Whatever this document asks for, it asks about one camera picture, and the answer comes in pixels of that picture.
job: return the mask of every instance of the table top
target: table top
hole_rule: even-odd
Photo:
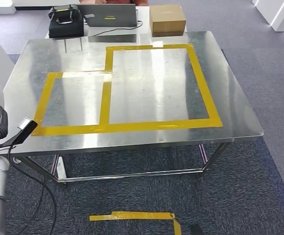
[[[264,134],[211,32],[27,42],[5,91],[18,156],[248,141]]]

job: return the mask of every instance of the person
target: person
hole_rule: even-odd
[[[148,6],[148,0],[79,0],[81,4],[105,4],[105,3],[134,3],[137,6]]]

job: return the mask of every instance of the laptop lid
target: laptop lid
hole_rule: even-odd
[[[78,8],[90,27],[136,27],[134,4],[79,4]]]

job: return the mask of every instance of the red shirt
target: red shirt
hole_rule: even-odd
[[[131,3],[131,0],[107,0],[107,3],[120,3],[120,4],[128,4]],[[147,4],[147,0],[133,0],[134,3],[135,3],[137,6],[143,3]]]

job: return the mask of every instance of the yellow tape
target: yellow tape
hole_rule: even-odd
[[[119,219],[156,219],[173,220],[174,235],[181,235],[181,227],[175,219],[174,214],[169,212],[133,212],[133,211],[113,211],[107,215],[90,215],[90,221],[119,220]]]
[[[102,101],[100,103],[100,125],[110,123],[110,96],[112,92],[112,82],[104,82],[103,84]]]
[[[112,72],[113,61],[113,51],[112,48],[107,47],[107,54],[105,58],[105,71]]]
[[[107,125],[84,125],[84,126],[47,126],[39,128],[33,136],[61,136],[81,135],[88,133],[114,133],[128,131],[154,131],[168,129],[189,129],[221,127],[217,119],[190,119],[179,121],[154,121],[154,122],[132,122]]]
[[[128,131],[153,131],[153,130],[169,130],[169,129],[191,129],[191,128],[208,128],[208,127],[222,127],[223,123],[219,117],[213,98],[211,97],[208,86],[206,84],[204,74],[195,50],[191,44],[172,44],[156,47],[153,45],[141,46],[116,46],[107,47],[105,69],[104,71],[92,71],[98,73],[112,73],[113,65],[113,52],[120,50],[149,50],[149,49],[187,49],[188,56],[193,69],[199,89],[203,99],[203,102],[209,118],[205,119],[190,119],[190,120],[172,120],[172,121],[156,121],[156,122],[132,122],[132,123],[116,123],[110,124],[110,110],[111,99],[112,81],[110,77],[105,79],[103,85],[102,101],[100,113],[100,122],[98,125],[84,125],[84,126],[50,126],[42,127],[42,121],[44,117],[47,103],[51,93],[54,79],[62,77],[63,73],[49,73],[46,79],[45,88],[38,104],[35,120],[39,124],[33,133],[33,136],[54,136],[54,135],[78,135],[91,133],[113,133],[113,132],[128,132]],[[79,76],[83,72],[70,72],[68,75]],[[84,72],[84,75],[90,75],[91,71]]]
[[[42,127],[42,122],[43,120],[44,115],[45,115],[46,108],[48,107],[48,102],[52,92],[54,80],[62,76],[62,72],[50,72],[46,77],[45,84],[44,85],[44,89],[42,92],[41,97],[39,98],[39,102],[37,105],[36,112],[34,117],[34,120],[38,124],[38,127],[33,132],[33,135],[39,127]]]
[[[213,98],[211,97],[211,92],[208,87],[208,84],[206,84],[203,72],[202,71],[202,68],[199,63],[199,60],[196,57],[193,46],[187,48],[187,51],[188,56],[193,69],[194,75],[197,81],[197,85],[201,92],[202,98],[203,99],[203,102],[205,105],[206,111],[208,112],[208,116],[211,119],[217,120],[217,122],[221,123],[221,120],[217,112],[216,106],[214,105]]]

